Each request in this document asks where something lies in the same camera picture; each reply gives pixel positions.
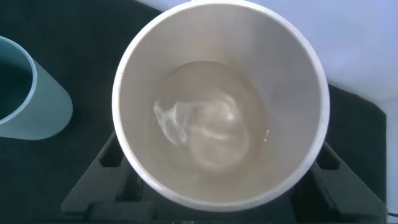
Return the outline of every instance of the teal cup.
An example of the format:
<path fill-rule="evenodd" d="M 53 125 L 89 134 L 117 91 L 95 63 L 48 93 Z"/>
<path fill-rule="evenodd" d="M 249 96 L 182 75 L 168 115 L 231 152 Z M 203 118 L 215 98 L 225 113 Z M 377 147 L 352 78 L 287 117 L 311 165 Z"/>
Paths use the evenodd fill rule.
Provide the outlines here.
<path fill-rule="evenodd" d="M 72 117 L 69 94 L 20 45 L 0 36 L 0 137 L 38 140 Z"/>

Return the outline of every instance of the cup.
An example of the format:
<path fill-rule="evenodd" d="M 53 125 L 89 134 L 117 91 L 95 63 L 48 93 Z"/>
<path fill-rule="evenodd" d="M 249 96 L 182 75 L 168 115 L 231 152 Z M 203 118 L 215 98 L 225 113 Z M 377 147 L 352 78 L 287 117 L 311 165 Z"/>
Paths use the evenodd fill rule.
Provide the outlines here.
<path fill-rule="evenodd" d="M 222 157 L 210 161 L 213 163 L 201 161 L 211 169 L 200 167 L 201 163 L 194 160 L 197 158 L 192 159 L 195 155 L 187 152 L 188 149 L 176 149 L 164 136 L 168 131 L 169 139 L 182 136 L 177 143 L 190 140 L 185 126 L 171 120 L 173 114 L 178 114 L 177 109 L 189 105 L 171 102 L 159 106 L 154 96 L 163 86 L 169 85 L 170 78 L 176 77 L 171 75 L 178 73 L 176 69 L 192 62 L 228 67 L 230 78 L 247 80 L 259 100 L 247 97 L 254 95 L 240 94 L 239 85 L 228 76 L 220 86 L 236 94 L 234 99 L 244 99 L 242 105 L 258 105 L 257 101 L 264 105 L 263 114 L 254 113 L 250 106 L 240 107 L 243 112 L 239 116 L 248 119 L 248 126 L 234 133 L 237 138 L 244 139 L 245 144 L 233 139 L 228 144 L 231 148 L 249 146 L 251 156 L 246 156 L 242 164 L 233 161 L 233 168 L 229 164 L 217 166 L 214 163 L 222 161 Z M 186 72 L 175 79 L 178 82 L 175 88 L 184 88 L 187 93 L 177 90 L 169 93 L 175 99 L 188 99 L 190 91 L 201 89 L 198 86 L 215 85 L 209 81 L 212 79 L 209 73 Z M 155 117 L 154 101 L 158 120 L 164 123 L 161 127 L 164 132 L 156 127 L 157 123 L 151 123 Z M 218 101 L 203 102 L 189 109 L 199 111 L 196 114 L 217 114 L 207 119 L 210 125 L 216 126 L 214 129 L 220 129 L 215 118 L 222 114 L 234 116 L 217 108 L 235 108 L 235 105 L 239 108 L 239 104 L 232 102 L 230 105 L 234 106 L 221 103 L 208 109 L 206 105 Z M 123 152 L 147 184 L 164 197 L 190 208 L 232 212 L 270 202 L 308 171 L 325 138 L 329 93 L 316 53 L 283 17 L 247 1 L 203 0 L 187 2 L 162 13 L 135 36 L 116 72 L 112 111 Z M 187 120 L 185 114 L 183 117 L 180 121 Z M 195 118 L 196 121 L 203 121 L 203 118 Z M 246 130 L 250 134 L 242 136 L 240 133 Z M 261 140 L 257 133 L 263 134 L 265 143 L 257 142 Z M 195 139 L 202 141 L 203 136 Z M 219 142 L 216 144 L 228 151 Z M 214 153 L 203 146 L 198 150 Z"/>
<path fill-rule="evenodd" d="M 20 45 L 0 37 L 0 137 L 38 140 L 72 116 L 68 93 Z"/>

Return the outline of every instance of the cup rim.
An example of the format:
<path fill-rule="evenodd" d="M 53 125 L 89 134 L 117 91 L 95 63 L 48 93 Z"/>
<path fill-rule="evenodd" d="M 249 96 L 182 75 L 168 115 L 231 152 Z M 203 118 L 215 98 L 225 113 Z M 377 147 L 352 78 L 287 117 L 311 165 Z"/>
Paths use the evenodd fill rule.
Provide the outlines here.
<path fill-rule="evenodd" d="M 31 101 L 33 94 L 35 92 L 35 89 L 36 89 L 36 85 L 37 85 L 37 70 L 36 70 L 36 64 L 35 64 L 33 58 L 29 55 L 29 53 L 23 47 L 21 47 L 16 42 L 14 42 L 8 38 L 2 37 L 2 36 L 0 36 L 0 41 L 7 42 L 8 44 L 11 44 L 13 47 L 15 47 L 17 50 L 20 50 L 25 55 L 26 59 L 29 61 L 30 69 L 32 70 L 32 85 L 30 87 L 28 95 L 26 96 L 24 102 L 22 102 L 21 105 L 19 105 L 17 109 L 15 109 L 12 113 L 7 115 L 3 119 L 0 119 L 0 125 L 2 125 L 4 123 L 12 120 L 14 117 L 16 117 Z"/>
<path fill-rule="evenodd" d="M 171 17 L 181 11 L 191 9 L 193 7 L 199 7 L 204 5 L 233 5 L 239 7 L 245 7 L 248 9 L 255 10 L 268 16 L 278 22 L 281 26 L 285 27 L 296 39 L 299 44 L 305 49 L 307 56 L 312 62 L 313 69 L 317 75 L 318 86 L 320 87 L 320 117 L 318 120 L 317 133 L 314 136 L 312 145 L 304 160 L 298 165 L 297 169 L 294 170 L 284 181 L 275 186 L 274 188 L 257 195 L 252 198 L 245 200 L 240 200 L 236 202 L 206 202 L 202 200 L 192 199 L 183 195 L 180 195 L 173 190 L 162 185 L 158 180 L 153 178 L 151 174 L 145 170 L 142 164 L 137 160 L 132 150 L 130 150 L 130 145 L 126 141 L 126 136 L 124 135 L 123 126 L 121 124 L 120 110 L 119 110 L 119 99 L 120 99 L 120 87 L 123 79 L 124 71 L 126 65 L 130 59 L 130 56 L 134 52 L 136 46 L 139 42 L 158 24 L 168 17 Z M 201 0 L 201 1 L 191 1 L 186 2 L 176 7 L 163 12 L 161 15 L 157 16 L 155 19 L 150 21 L 136 36 L 133 38 L 129 46 L 127 47 L 122 59 L 119 63 L 118 69 L 116 71 L 116 76 L 113 85 L 112 94 L 112 115 L 114 121 L 114 127 L 116 130 L 116 135 L 118 137 L 119 143 L 126 156 L 129 163 L 133 166 L 134 170 L 140 175 L 140 177 L 158 193 L 164 197 L 177 202 L 186 207 L 194 208 L 197 210 L 204 210 L 210 212 L 234 212 L 239 210 L 245 210 L 249 208 L 262 205 L 263 203 L 270 202 L 278 196 L 282 195 L 288 189 L 293 187 L 311 168 L 318 153 L 322 147 L 323 141 L 326 136 L 326 131 L 329 122 L 330 115 L 330 100 L 328 92 L 328 84 L 326 82 L 326 76 L 323 71 L 322 65 L 318 56 L 316 55 L 314 49 L 309 44 L 308 40 L 301 34 L 301 32 L 296 29 L 289 21 L 284 19 L 282 16 L 278 15 L 276 12 L 260 6 L 258 4 L 248 2 L 248 1 L 225 1 L 225 0 Z"/>

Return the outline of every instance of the water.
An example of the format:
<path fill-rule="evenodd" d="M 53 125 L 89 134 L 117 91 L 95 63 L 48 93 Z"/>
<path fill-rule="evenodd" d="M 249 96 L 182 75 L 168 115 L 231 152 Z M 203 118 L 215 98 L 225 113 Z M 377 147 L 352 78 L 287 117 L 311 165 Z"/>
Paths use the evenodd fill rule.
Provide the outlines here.
<path fill-rule="evenodd" d="M 31 71 L 0 62 L 0 119 L 14 112 L 24 102 L 31 86 Z"/>
<path fill-rule="evenodd" d="M 168 74 L 153 97 L 153 147 L 176 169 L 223 173 L 249 164 L 266 147 L 264 104 L 239 70 L 192 62 Z"/>

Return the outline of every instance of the white surface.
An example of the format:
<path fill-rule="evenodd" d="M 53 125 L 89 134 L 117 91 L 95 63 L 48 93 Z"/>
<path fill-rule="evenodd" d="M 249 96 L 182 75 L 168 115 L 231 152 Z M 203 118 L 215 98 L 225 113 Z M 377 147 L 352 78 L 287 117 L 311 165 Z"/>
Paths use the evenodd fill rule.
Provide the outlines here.
<path fill-rule="evenodd" d="M 167 74 L 197 61 L 240 71 L 237 80 L 251 83 L 264 102 L 269 127 L 266 150 L 258 150 L 263 144 L 254 147 L 257 151 L 248 165 L 208 171 L 166 146 L 169 141 L 153 112 L 154 92 L 162 88 L 159 85 L 167 81 Z M 195 84 L 209 82 L 197 79 L 179 79 L 179 86 L 192 90 Z M 224 88 L 231 88 L 234 98 L 244 98 L 239 91 L 245 88 L 235 88 L 233 80 L 223 82 Z M 193 98 L 191 93 L 196 91 L 181 92 L 185 91 L 168 92 L 174 100 L 168 100 L 169 106 Z M 246 1 L 195 1 L 155 18 L 121 59 L 112 104 L 116 134 L 137 173 L 171 200 L 219 212 L 255 207 L 290 189 L 312 166 L 329 119 L 325 74 L 307 40 L 276 13 Z M 245 121 L 259 134 L 259 120 L 251 117 Z M 157 132 L 148 131 L 151 118 Z"/>

